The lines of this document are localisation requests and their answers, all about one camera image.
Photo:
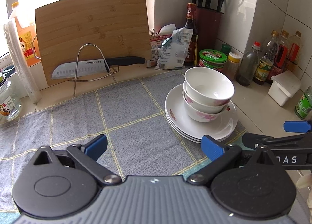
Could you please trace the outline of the white plate with fruit print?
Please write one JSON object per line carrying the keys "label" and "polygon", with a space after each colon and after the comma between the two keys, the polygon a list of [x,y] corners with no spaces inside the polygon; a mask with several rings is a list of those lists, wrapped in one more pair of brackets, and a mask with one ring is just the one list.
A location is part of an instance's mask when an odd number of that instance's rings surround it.
{"label": "white plate with fruit print", "polygon": [[167,94],[165,111],[168,120],[179,131],[194,140],[201,140],[204,135],[210,135],[216,140],[228,138],[238,124],[237,112],[234,104],[230,102],[229,110],[224,111],[212,122],[198,122],[187,114],[186,103],[183,98],[183,86],[175,86]]}

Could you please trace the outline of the plain white bowl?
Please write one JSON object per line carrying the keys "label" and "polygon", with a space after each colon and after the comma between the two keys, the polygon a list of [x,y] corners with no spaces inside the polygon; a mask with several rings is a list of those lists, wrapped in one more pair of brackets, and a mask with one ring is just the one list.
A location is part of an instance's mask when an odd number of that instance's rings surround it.
{"label": "plain white bowl", "polygon": [[195,101],[207,106],[221,106],[234,96],[233,83],[219,71],[194,67],[184,73],[186,93]]}

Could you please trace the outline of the green label bottle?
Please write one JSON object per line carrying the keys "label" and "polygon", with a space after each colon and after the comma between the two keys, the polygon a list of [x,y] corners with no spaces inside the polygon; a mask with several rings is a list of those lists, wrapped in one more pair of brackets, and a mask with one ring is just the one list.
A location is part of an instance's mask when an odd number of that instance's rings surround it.
{"label": "green label bottle", "polygon": [[304,120],[311,111],[311,86],[301,96],[297,105],[295,106],[295,113],[301,119]]}

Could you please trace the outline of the yellow label oil bottle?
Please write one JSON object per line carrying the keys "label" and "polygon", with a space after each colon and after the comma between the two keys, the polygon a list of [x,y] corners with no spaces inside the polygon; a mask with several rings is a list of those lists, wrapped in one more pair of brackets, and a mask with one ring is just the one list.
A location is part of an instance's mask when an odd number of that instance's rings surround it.
{"label": "yellow label oil bottle", "polygon": [[279,33],[273,30],[270,37],[267,38],[263,45],[260,54],[260,62],[253,77],[253,81],[258,85],[263,85],[265,83],[273,67],[274,57],[279,50],[278,37]]}

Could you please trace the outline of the amber bottle far right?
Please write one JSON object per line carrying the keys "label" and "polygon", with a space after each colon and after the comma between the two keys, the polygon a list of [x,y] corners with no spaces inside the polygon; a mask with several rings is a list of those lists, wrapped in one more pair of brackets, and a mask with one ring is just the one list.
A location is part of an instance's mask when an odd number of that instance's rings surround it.
{"label": "amber bottle far right", "polygon": [[299,54],[302,47],[301,32],[296,31],[295,35],[289,38],[289,51],[286,58],[285,69],[293,72],[298,64]]}

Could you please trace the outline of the clear glass jar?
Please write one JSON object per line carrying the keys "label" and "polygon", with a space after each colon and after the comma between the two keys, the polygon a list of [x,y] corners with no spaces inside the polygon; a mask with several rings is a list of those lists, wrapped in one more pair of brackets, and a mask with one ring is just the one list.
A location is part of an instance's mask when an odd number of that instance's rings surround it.
{"label": "clear glass jar", "polygon": [[22,110],[22,102],[15,86],[3,73],[1,73],[0,105],[1,115],[7,121],[14,120]]}

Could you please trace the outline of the white bowl pink flowers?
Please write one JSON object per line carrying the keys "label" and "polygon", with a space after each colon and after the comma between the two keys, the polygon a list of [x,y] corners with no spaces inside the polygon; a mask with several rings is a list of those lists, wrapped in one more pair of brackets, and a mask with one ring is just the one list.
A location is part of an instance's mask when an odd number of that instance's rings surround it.
{"label": "white bowl pink flowers", "polygon": [[193,120],[201,123],[208,123],[211,121],[214,121],[216,118],[218,118],[222,113],[224,113],[229,105],[223,106],[222,110],[217,114],[208,114],[201,111],[198,111],[194,107],[192,107],[186,100],[186,98],[183,98],[184,100],[184,108],[186,110],[187,115],[192,118]]}

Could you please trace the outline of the grey checked dish mat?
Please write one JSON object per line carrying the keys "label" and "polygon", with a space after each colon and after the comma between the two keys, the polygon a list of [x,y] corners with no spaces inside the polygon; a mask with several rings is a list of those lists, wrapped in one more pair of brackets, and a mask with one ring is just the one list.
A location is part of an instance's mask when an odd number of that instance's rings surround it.
{"label": "grey checked dish mat", "polygon": [[53,150],[107,134],[99,163],[120,176],[188,175],[209,162],[200,145],[179,136],[166,119],[168,92],[182,71],[124,81],[1,125],[1,211],[15,209],[14,182],[38,147]]}

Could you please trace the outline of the green lid sauce jar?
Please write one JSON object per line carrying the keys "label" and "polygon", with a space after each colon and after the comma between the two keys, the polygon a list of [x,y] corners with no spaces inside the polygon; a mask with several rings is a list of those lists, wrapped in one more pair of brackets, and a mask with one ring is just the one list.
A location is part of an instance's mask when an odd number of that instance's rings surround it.
{"label": "green lid sauce jar", "polygon": [[199,67],[210,68],[222,72],[226,62],[227,55],[220,51],[204,49],[199,52]]}

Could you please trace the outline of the small green lid jar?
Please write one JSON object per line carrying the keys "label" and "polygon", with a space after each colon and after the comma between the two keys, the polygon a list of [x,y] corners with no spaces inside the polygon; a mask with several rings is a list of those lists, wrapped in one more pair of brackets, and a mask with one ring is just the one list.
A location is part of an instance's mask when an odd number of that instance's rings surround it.
{"label": "small green lid jar", "polygon": [[232,51],[232,47],[229,44],[222,44],[221,46],[221,52],[224,53],[226,56],[229,55],[229,53]]}

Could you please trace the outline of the dark soy sauce bottle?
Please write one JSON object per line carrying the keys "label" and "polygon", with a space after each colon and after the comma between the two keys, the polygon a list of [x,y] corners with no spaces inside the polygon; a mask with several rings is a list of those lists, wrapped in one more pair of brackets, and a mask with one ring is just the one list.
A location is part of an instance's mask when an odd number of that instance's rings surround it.
{"label": "dark soy sauce bottle", "polygon": [[186,24],[184,28],[192,30],[192,37],[190,39],[187,56],[184,61],[185,66],[193,66],[196,64],[197,38],[198,38],[198,32],[196,28],[196,9],[197,9],[196,4],[188,3]]}

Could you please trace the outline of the dark red knife block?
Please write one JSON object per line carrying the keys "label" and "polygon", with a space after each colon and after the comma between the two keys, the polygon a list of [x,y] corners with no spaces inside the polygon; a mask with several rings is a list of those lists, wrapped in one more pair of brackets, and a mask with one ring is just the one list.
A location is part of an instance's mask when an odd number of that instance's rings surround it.
{"label": "dark red knife block", "polygon": [[196,9],[196,28],[198,32],[198,52],[215,46],[223,13],[206,8]]}

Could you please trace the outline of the white plastic powder bag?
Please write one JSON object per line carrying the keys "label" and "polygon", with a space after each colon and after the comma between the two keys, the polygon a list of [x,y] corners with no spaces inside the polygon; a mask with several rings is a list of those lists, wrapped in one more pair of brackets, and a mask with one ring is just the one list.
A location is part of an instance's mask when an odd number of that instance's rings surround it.
{"label": "white plastic powder bag", "polygon": [[159,59],[155,66],[156,69],[177,69],[182,68],[187,56],[192,30],[177,29],[172,36],[167,38],[158,49]]}

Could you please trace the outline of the orange cooking oil bottle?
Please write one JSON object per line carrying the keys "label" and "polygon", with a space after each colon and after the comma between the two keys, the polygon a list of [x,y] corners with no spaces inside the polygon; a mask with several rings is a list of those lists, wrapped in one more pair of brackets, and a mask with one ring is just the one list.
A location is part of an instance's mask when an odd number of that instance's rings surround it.
{"label": "orange cooking oil bottle", "polygon": [[41,2],[53,1],[18,0],[11,5],[10,18],[16,26],[22,53],[29,67],[41,61],[35,25],[35,9]]}

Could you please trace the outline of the black handled santoku knife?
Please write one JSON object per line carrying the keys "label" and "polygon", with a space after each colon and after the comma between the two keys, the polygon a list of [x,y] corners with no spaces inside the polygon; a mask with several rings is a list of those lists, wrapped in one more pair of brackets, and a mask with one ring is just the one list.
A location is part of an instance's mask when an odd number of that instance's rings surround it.
{"label": "black handled santoku knife", "polygon": [[56,67],[52,73],[51,79],[65,79],[93,75],[96,73],[109,73],[114,66],[130,66],[134,64],[145,64],[145,58],[137,56],[117,57],[104,59],[79,61],[78,67],[76,62],[67,62]]}

